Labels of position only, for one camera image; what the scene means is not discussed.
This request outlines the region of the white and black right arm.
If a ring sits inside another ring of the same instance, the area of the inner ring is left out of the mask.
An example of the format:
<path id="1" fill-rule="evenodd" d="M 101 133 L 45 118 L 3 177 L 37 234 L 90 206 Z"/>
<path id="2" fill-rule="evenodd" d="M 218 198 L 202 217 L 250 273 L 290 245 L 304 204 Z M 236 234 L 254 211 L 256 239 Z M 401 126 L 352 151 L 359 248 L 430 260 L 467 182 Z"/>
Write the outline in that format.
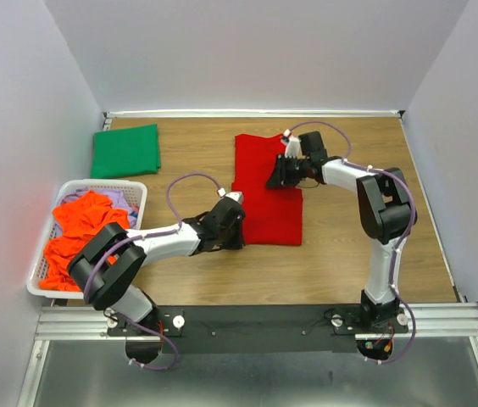
<path id="1" fill-rule="evenodd" d="M 309 178 L 356 195 L 360 224 L 371 245 L 370 272 L 361 292 L 358 323 L 367 332 L 379 331 L 399 314 L 402 249 L 417 221 L 414 198 L 402 171 L 330 157 L 317 131 L 295 137 L 286 130 L 281 142 L 285 152 L 277 155 L 267 188 L 295 187 Z"/>

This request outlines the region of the red t shirt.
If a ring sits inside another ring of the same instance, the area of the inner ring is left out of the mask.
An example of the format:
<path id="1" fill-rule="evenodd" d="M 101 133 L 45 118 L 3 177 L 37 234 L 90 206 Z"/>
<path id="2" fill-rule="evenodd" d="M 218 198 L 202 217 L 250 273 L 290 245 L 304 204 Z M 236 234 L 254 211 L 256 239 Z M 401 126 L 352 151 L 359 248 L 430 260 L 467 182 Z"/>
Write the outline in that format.
<path id="1" fill-rule="evenodd" d="M 275 162 L 285 152 L 279 135 L 235 138 L 235 179 L 231 188 L 243 194 L 242 222 L 247 245 L 299 246 L 303 241 L 303 193 L 296 188 L 269 189 Z"/>

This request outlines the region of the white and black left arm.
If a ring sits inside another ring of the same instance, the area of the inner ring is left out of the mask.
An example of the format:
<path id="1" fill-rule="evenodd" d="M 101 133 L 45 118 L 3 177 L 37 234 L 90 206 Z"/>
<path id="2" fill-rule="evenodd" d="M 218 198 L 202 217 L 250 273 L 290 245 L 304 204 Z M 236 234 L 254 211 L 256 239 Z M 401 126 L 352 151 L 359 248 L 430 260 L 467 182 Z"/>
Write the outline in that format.
<path id="1" fill-rule="evenodd" d="M 126 230 L 112 222 L 90 239 L 67 271 L 85 303 L 111 309 L 134 333 L 145 335 L 157 326 L 158 306 L 133 285 L 138 271 L 162 259 L 243 248 L 245 217 L 242 194 L 229 192 L 210 211 L 172 226 Z"/>

